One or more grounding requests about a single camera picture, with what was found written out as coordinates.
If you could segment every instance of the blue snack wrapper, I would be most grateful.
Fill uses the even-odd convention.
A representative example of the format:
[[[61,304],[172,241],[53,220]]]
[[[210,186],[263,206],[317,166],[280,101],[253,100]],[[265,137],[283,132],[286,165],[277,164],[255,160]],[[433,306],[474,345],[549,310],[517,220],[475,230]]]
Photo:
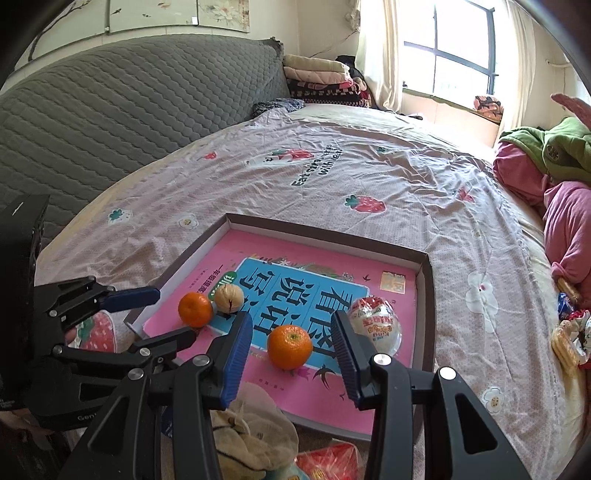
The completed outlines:
[[[560,321],[568,320],[571,313],[574,312],[574,307],[571,304],[566,293],[558,294],[558,318]]]

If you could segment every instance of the white curtain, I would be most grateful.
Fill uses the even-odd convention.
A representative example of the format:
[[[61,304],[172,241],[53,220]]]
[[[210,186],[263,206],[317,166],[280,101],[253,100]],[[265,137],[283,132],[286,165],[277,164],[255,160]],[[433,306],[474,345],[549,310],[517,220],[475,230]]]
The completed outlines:
[[[363,72],[380,108],[400,110],[402,38],[399,0],[361,0],[355,66]]]
[[[502,39],[506,41],[506,48],[496,49],[497,58],[500,56],[501,61],[497,71],[499,89],[495,89],[495,96],[505,108],[499,134],[522,125],[535,73],[533,20],[512,0],[503,2],[508,19],[508,35]]]

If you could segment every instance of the gray quilted headboard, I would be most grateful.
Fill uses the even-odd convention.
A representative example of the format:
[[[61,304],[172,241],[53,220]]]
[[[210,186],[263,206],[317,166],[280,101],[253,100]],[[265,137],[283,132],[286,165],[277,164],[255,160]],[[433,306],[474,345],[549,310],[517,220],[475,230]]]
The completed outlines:
[[[0,208],[50,193],[44,243],[127,174],[289,97],[282,44],[212,35],[97,47],[0,96]]]

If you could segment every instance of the metal rivet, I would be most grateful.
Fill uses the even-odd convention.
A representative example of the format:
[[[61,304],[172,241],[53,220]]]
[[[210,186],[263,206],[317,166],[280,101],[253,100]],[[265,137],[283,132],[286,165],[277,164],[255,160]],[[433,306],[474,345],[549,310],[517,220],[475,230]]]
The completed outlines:
[[[439,370],[439,375],[446,380],[453,380],[456,378],[456,371],[451,367],[442,367]]]
[[[193,365],[196,367],[203,367],[209,363],[209,357],[207,355],[197,355],[193,357]]]
[[[385,353],[378,353],[374,355],[374,362],[378,365],[389,365],[392,363],[392,357]]]
[[[129,370],[129,373],[127,374],[127,377],[130,380],[139,380],[143,376],[144,371],[141,368],[132,368],[131,370]]]

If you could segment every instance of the green clothing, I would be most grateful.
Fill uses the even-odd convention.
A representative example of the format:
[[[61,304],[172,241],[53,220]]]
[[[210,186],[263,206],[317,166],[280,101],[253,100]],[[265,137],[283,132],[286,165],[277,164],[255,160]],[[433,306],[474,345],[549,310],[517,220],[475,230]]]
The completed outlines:
[[[578,118],[567,117],[546,131],[520,127],[503,132],[501,140],[522,149],[538,170],[555,181],[591,184],[591,131]]]

